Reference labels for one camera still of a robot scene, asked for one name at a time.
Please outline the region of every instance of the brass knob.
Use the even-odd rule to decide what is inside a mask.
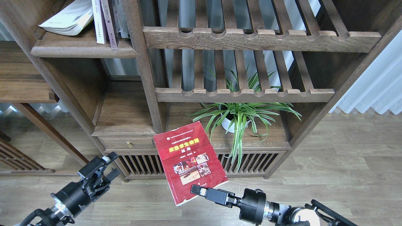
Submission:
[[[133,144],[132,144],[130,141],[126,141],[126,143],[127,143],[127,147],[128,147],[128,148],[132,148],[132,147],[133,147]]]

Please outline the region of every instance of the wooden cabinet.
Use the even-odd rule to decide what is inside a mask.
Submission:
[[[203,0],[195,1],[194,28],[178,26],[179,0],[168,1],[165,27],[157,1],[147,1],[152,13],[143,12],[140,2],[123,1],[131,39],[122,40],[117,50],[96,44],[90,26],[75,37],[39,28],[64,1],[0,2],[2,23],[99,150],[120,154],[116,163],[127,179],[164,177],[151,137],[190,123],[183,113],[199,110],[199,102],[291,102],[302,121],[281,114],[261,143],[247,133],[239,172],[225,158],[231,135],[217,129],[211,141],[229,176],[268,178],[402,28],[399,0],[320,0],[317,17],[307,0],[297,0],[306,31],[293,30],[283,0],[271,1],[279,30],[265,28],[257,0],[247,0],[251,29],[238,29],[231,0],[221,1],[224,29],[208,27]],[[170,86],[161,50],[166,48],[174,49]],[[194,49],[191,90],[182,87],[182,49]],[[205,49],[214,50],[215,90],[204,88]],[[226,89],[223,50],[234,51],[238,92]],[[264,76],[259,78],[261,92],[248,89],[243,50],[253,51],[259,75],[267,74],[262,51],[273,51],[283,89],[271,89]],[[285,50],[295,59],[289,70]],[[141,81],[111,80],[99,58],[136,58]]]

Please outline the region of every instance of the spider plant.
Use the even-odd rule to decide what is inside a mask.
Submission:
[[[236,92],[238,86],[238,80],[236,74],[231,71],[236,82],[232,82],[226,78],[226,87],[230,89],[232,92]],[[271,77],[274,72],[270,72],[268,74],[268,78]],[[253,89],[256,92],[261,91],[261,86],[258,80],[258,74],[255,73],[253,76],[248,77],[248,86],[250,89]],[[280,86],[271,86],[271,88],[281,89]],[[198,121],[204,117],[210,117],[207,126],[205,127],[205,132],[207,132],[211,128],[210,140],[212,139],[212,134],[217,126],[222,125],[223,120],[232,115],[233,119],[230,121],[229,127],[226,129],[226,133],[228,129],[234,125],[234,138],[232,143],[232,151],[228,158],[232,157],[232,164],[235,162],[236,156],[238,156],[237,162],[237,171],[240,168],[240,163],[242,161],[242,138],[244,131],[248,125],[248,121],[251,122],[251,130],[257,136],[265,136],[264,140],[259,141],[263,142],[268,137],[269,126],[272,125],[271,122],[275,122],[272,115],[279,115],[277,112],[273,110],[286,111],[293,113],[299,120],[301,114],[292,109],[293,105],[291,103],[212,103],[212,104],[204,104],[201,103],[204,109],[195,112],[193,114],[189,114],[189,116],[196,116],[193,121]],[[266,133],[257,134],[257,126],[256,119],[260,120],[266,129]]]

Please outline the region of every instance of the book spine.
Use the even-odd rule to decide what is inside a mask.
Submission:
[[[109,36],[110,47],[112,49],[117,49],[119,44],[119,36],[115,29],[115,18],[112,10],[112,0],[100,0],[102,3],[103,14],[105,16],[105,23],[107,34]]]
[[[103,18],[101,0],[92,0],[92,9],[94,12],[94,23],[96,32],[96,43],[106,43],[106,24]]]

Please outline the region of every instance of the open book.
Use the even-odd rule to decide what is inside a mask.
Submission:
[[[77,35],[92,19],[91,0],[75,0],[39,26],[60,35]]]
[[[215,188],[228,182],[199,121],[154,139],[176,206],[197,197],[190,193],[192,185]]]

